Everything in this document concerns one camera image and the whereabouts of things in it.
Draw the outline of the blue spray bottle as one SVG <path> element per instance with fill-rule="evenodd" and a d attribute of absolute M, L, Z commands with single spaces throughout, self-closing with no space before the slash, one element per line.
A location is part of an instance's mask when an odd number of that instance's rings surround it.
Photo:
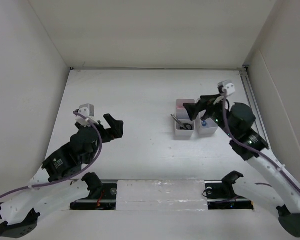
<path fill-rule="evenodd" d="M 209 123 L 208 123 L 206 120 L 202 120 L 202 121 L 201 121 L 201 126 L 202 126 L 203 128 L 209 128 L 209 127 L 210 127 Z"/>

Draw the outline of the black handled scissors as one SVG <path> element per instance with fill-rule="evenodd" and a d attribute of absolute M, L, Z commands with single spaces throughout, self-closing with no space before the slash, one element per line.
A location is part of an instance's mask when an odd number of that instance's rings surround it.
<path fill-rule="evenodd" d="M 173 114 L 171 114 L 170 116 L 180 126 L 181 130 L 188 130 L 188 131 L 192 131 L 193 130 L 193 126 L 190 123 L 186 123 L 186 122 L 180 121 Z"/>

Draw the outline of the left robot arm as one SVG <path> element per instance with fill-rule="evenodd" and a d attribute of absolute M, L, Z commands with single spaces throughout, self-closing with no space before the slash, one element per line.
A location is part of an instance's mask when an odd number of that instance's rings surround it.
<path fill-rule="evenodd" d="M 105 143 L 123 137 L 124 122 L 105 114 L 105 128 L 90 115 L 75 116 L 77 133 L 44 160 L 26 186 L 0 196 L 0 238 L 22 238 L 64 205 L 81 199 L 100 201 L 105 195 L 100 178 L 87 170 Z"/>

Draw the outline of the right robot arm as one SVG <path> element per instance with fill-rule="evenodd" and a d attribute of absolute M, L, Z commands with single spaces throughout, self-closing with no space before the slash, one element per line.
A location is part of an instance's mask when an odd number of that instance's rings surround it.
<path fill-rule="evenodd" d="M 230 137 L 232 150 L 270 185 L 259 188 L 255 183 L 248 183 L 242 173 L 232 171 L 222 179 L 222 193 L 257 203 L 275 216 L 286 232 L 300 238 L 300 183 L 279 160 L 265 154 L 270 147 L 252 129 L 256 117 L 251 108 L 239 102 L 230 105 L 225 94 L 201 96 L 198 102 L 183 106 L 191 120 L 204 112 L 202 119 L 214 121 Z"/>

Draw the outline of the white six-slot organizer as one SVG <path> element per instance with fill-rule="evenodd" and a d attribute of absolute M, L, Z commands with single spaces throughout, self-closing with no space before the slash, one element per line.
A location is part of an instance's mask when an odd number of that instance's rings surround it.
<path fill-rule="evenodd" d="M 174 135 L 178 138 L 190 138 L 194 132 L 197 132 L 199 137 L 212 136 L 219 128 L 218 125 L 209 118 L 207 119 L 209 128 L 202 127 L 200 113 L 194 121 L 191 121 L 184 108 L 184 103 L 196 103 L 196 101 L 194 99 L 178 98 L 175 104 L 174 116 L 183 123 L 191 124 L 193 126 L 193 130 L 181 130 L 180 126 L 174 121 Z"/>

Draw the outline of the white foam front block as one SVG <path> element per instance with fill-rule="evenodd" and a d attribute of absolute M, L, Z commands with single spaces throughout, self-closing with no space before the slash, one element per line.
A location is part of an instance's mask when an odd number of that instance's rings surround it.
<path fill-rule="evenodd" d="M 117 183 L 117 211 L 203 212 L 203 180 L 120 180 Z"/>

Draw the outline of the aluminium side rail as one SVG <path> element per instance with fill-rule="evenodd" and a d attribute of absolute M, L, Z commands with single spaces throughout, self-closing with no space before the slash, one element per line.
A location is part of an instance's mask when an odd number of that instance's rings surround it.
<path fill-rule="evenodd" d="M 256 117 L 255 123 L 253 124 L 253 129 L 259 133 L 259 135 L 268 143 L 270 146 L 270 141 L 266 132 L 265 125 L 263 123 L 263 119 L 261 116 L 261 112 L 258 107 L 258 103 L 252 88 L 252 84 L 249 78 L 249 73 L 248 73 L 249 66 L 248 65 L 243 65 L 241 68 L 238 69 L 240 78 L 245 90 L 245 94 L 247 97 L 248 105 L 252 109 L 253 114 Z"/>

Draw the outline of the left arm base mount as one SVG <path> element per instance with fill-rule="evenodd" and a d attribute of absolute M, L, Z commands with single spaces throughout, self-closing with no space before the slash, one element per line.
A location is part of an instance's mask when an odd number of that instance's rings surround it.
<path fill-rule="evenodd" d="M 87 173 L 81 179 L 88 185 L 89 195 L 72 202 L 73 211 L 114 211 L 117 204 L 118 181 L 102 181 L 96 173 Z"/>

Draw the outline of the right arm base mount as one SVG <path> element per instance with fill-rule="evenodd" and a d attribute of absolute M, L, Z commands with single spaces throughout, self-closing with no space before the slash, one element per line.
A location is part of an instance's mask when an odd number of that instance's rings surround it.
<path fill-rule="evenodd" d="M 221 180 L 205 180 L 202 196 L 207 200 L 208 210 L 254 210 L 251 200 L 237 195 L 233 185 L 244 175 L 232 171 Z"/>

